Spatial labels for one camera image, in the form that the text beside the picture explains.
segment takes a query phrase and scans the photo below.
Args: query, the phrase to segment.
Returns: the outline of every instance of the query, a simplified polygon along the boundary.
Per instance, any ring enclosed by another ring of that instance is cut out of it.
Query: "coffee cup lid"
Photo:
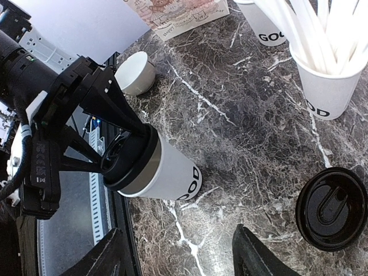
[[[296,221],[303,238],[323,251],[348,247],[367,222],[368,195],[362,181],[345,168],[329,168],[302,189]]]

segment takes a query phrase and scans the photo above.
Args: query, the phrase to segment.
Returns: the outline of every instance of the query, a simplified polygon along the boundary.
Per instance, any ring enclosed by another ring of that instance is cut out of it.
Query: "paper bag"
[[[229,14],[227,0],[123,0],[162,40]]]

